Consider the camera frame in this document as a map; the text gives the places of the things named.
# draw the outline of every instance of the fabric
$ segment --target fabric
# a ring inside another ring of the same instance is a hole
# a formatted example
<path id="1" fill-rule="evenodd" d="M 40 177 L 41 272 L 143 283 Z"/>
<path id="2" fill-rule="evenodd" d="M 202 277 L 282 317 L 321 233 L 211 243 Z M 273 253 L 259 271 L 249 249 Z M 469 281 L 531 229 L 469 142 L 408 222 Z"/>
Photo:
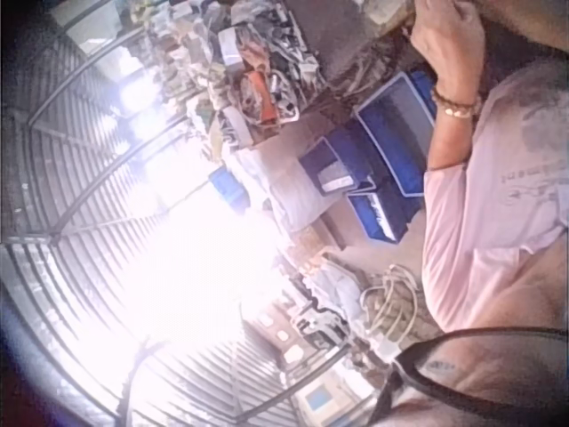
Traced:
<path id="1" fill-rule="evenodd" d="M 445 330 L 468 327 L 569 215 L 569 92 L 562 63 L 534 64 L 490 94 L 467 164 L 425 175 L 423 283 Z"/>

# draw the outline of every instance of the person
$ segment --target person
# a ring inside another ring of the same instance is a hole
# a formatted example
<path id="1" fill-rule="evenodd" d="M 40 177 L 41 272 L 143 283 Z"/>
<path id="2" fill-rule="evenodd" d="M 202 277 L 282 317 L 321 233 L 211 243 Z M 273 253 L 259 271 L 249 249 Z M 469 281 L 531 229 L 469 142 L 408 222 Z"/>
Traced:
<path id="1" fill-rule="evenodd" d="M 485 65 L 478 10 L 460 0 L 415 5 L 412 43 L 437 73 L 438 106 L 423 286 L 446 335 L 396 359 L 371 423 L 561 425 L 569 419 L 566 62 L 507 78 L 474 130 Z"/>

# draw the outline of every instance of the pink t-shirt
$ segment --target pink t-shirt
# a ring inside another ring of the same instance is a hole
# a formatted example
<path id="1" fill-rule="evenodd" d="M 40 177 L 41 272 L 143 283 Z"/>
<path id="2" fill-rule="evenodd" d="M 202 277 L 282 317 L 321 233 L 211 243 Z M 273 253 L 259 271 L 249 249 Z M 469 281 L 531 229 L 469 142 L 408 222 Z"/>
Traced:
<path id="1" fill-rule="evenodd" d="M 423 285 L 445 330 L 468 327 L 569 216 L 567 67 L 542 63 L 496 87 L 467 164 L 425 174 Z"/>

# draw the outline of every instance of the pile of clothes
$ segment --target pile of clothes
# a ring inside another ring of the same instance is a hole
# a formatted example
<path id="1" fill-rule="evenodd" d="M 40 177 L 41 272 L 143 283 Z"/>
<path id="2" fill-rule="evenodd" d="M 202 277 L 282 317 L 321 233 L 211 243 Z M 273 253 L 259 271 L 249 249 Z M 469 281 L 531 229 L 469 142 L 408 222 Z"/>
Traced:
<path id="1" fill-rule="evenodd" d="M 278 133 L 325 88 L 316 57 L 279 0 L 130 3 L 145 36 L 129 45 L 220 158 Z"/>

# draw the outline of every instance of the hand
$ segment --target hand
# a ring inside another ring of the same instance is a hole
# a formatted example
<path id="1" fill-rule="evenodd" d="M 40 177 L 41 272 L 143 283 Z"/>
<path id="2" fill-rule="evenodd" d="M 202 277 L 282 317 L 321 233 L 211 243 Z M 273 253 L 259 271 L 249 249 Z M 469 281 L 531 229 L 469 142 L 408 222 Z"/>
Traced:
<path id="1" fill-rule="evenodd" d="M 485 32 L 476 7 L 462 0 L 415 0 L 411 43 L 438 75 L 437 90 L 459 104 L 477 100 Z"/>

